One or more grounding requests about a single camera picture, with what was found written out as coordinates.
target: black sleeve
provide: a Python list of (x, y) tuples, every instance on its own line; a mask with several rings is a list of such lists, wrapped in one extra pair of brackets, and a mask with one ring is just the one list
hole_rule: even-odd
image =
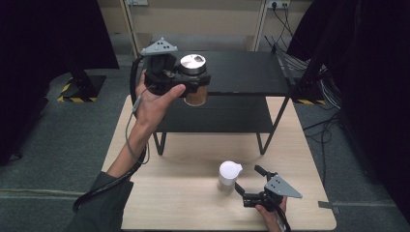
[[(116, 178), (101, 172), (92, 189), (113, 180)], [(121, 231), (124, 208), (132, 191), (132, 186), (132, 182), (126, 181), (81, 205), (65, 231)]]

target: white cup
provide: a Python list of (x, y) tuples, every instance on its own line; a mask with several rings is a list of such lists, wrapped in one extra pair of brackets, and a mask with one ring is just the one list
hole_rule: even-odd
[(219, 189), (223, 191), (233, 190), (234, 184), (241, 174), (242, 165), (233, 161), (225, 161), (220, 165)]

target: power outlet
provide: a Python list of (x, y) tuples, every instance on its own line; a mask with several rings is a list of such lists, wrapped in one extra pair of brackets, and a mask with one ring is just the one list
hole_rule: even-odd
[(273, 9), (275, 3), (277, 4), (277, 6), (275, 7), (276, 10), (289, 9), (289, 6), (290, 6), (290, 0), (281, 0), (281, 1), (271, 0), (268, 2), (268, 8)]
[(127, 0), (130, 6), (148, 6), (148, 0)]

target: light wood tabletop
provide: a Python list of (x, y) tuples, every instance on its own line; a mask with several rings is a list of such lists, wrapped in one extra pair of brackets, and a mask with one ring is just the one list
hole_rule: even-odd
[[(267, 97), (273, 120), (283, 98)], [(127, 97), (108, 149), (102, 171), (114, 162), (125, 143), (126, 125), (132, 110)], [(277, 172), (303, 195), (288, 198), (286, 216), (292, 230), (333, 230), (331, 209), (307, 141), (290, 102), (278, 124), (266, 154), (259, 154), (254, 133), (169, 133), (163, 156), (153, 137), (150, 160), (133, 175), (132, 194), (124, 212), (124, 230), (266, 230), (253, 208), (244, 208), (236, 192), (217, 188), (219, 167), (226, 160), (240, 163), (244, 170), (238, 184), (247, 193), (263, 190), (266, 178), (253, 170), (256, 164)]]

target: person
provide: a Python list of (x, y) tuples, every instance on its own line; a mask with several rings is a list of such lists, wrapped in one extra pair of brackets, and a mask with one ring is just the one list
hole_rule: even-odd
[[(142, 72), (139, 84), (135, 89), (136, 95), (141, 95), (141, 102), (137, 108), (135, 124), (132, 127), (129, 137), (132, 153), (128, 145), (124, 144), (118, 157), (110, 165), (106, 173), (101, 172), (98, 175), (92, 189), (116, 180), (133, 167), (145, 148), (151, 134), (156, 130), (157, 125), (165, 115), (166, 109), (174, 100), (178, 99), (186, 89), (184, 84), (180, 84), (174, 86), (163, 96), (156, 96), (146, 91), (144, 79), (145, 71)], [(123, 213), (132, 191), (132, 186), (133, 183), (127, 180), (83, 203), (69, 225), (65, 228), (65, 232), (121, 231)], [(280, 205), (283, 210), (285, 209), (285, 204), (286, 200)], [(278, 217), (275, 213), (267, 212), (263, 206), (256, 206), (256, 210), (264, 218), (270, 232), (280, 231), (278, 227)]]

